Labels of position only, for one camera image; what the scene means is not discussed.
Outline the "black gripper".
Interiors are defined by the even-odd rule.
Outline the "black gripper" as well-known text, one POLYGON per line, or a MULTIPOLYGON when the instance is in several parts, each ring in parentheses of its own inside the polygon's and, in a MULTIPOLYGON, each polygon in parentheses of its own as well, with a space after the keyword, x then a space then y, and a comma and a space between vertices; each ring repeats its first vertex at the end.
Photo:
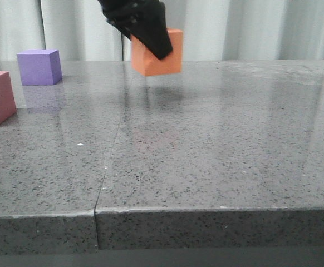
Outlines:
POLYGON ((173 47, 166 26, 165 4, 161 1, 99 1, 109 24, 136 37, 159 60, 173 47))

